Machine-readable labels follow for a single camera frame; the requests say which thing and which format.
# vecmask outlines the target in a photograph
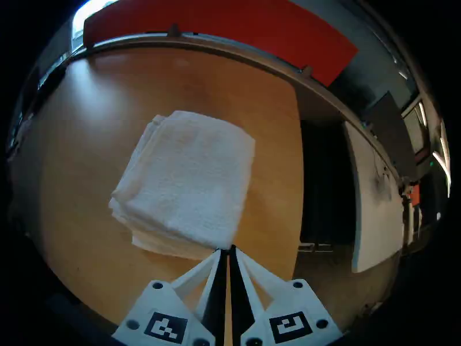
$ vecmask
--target orange object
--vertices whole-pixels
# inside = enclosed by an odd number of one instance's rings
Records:
[[[85,21],[84,45],[114,37],[167,32],[225,37],[269,52],[330,85],[357,52],[328,23],[287,0],[121,0]]]
[[[411,204],[417,206],[420,203],[420,186],[413,186],[413,191],[410,193]]]

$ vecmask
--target window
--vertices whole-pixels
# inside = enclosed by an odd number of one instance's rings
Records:
[[[118,0],[89,0],[86,4],[79,8],[75,13],[72,22],[72,50],[76,50],[83,44],[83,26],[85,20],[93,13],[109,6]]]

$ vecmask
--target white towel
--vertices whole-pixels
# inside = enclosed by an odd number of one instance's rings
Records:
[[[250,182],[255,141],[228,122],[175,111],[148,124],[112,193],[113,216],[150,251],[203,258],[227,249]]]

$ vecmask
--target wooden table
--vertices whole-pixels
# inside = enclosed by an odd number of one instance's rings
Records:
[[[150,280],[171,281],[197,264],[133,246],[108,208],[147,123],[174,110],[226,120],[256,140],[235,244],[274,274],[292,278],[303,211],[292,86],[204,52],[132,48],[95,55],[69,66],[33,121],[12,175],[16,203],[50,268],[116,324]]]

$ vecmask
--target screw hole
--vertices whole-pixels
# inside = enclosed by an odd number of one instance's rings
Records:
[[[134,319],[129,319],[128,321],[126,321],[126,326],[131,330],[136,330],[139,328],[139,323]]]
[[[252,337],[251,339],[248,339],[245,344],[246,346],[262,346],[263,341],[257,337]]]
[[[317,321],[317,324],[316,324],[317,328],[319,329],[326,328],[327,325],[328,325],[328,321],[326,319],[320,319]]]
[[[205,339],[195,339],[192,346],[210,346],[210,342]]]

